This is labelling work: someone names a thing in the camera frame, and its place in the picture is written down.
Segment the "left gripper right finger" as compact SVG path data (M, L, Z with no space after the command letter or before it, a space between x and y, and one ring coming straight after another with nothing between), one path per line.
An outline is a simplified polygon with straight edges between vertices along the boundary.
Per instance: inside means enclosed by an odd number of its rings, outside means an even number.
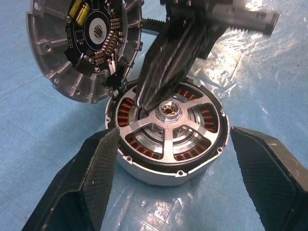
M265 231L308 231L308 169L275 137L241 127L230 134Z

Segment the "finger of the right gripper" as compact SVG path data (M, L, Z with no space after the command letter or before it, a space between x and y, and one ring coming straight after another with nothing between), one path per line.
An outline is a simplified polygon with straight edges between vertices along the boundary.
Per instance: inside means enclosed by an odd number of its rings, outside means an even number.
M204 39L204 26L192 26L184 36L181 44L174 50L167 64L165 64L159 89L154 96L155 106L169 97L171 90L187 75L202 48Z
M146 53L137 81L138 108L149 111L166 95L170 81L166 71L189 30L189 20L171 20L162 26Z

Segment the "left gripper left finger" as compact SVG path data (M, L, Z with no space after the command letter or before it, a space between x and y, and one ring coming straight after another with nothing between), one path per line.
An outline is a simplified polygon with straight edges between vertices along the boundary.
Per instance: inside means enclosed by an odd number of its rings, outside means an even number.
M116 166L120 132L96 132L55 175L22 231L100 231Z

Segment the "motor stator housing copper windings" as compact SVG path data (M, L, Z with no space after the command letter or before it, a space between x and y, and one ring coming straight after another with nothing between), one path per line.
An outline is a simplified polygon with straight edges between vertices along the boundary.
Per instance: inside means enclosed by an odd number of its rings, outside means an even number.
M186 81L191 82L197 86L202 85L200 82L197 82L190 77L186 78L183 82ZM121 93L119 93L117 97L109 99L105 110L105 125L107 128L119 129L119 127L115 124L114 110L121 95L126 90L128 90L132 85L135 85L137 87L137 82L136 81L129 82L127 87ZM119 138L119 142L120 145L117 150L117 160L119 164L132 176L151 185L159 185L159 186L181 185L190 180L191 178L195 177L196 175L205 171L221 155L221 154L217 155L208 161L198 161L191 165L180 165L176 167L155 166L146 164L140 165L139 163L134 162L129 155L125 155L123 153L123 149L121 147L121 138Z

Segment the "motor end cover circuit board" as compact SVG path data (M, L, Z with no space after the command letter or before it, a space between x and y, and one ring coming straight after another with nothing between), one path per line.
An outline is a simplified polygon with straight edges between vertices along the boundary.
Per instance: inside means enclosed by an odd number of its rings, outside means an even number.
M31 0L28 39L63 96L95 104L117 96L142 49L144 0Z

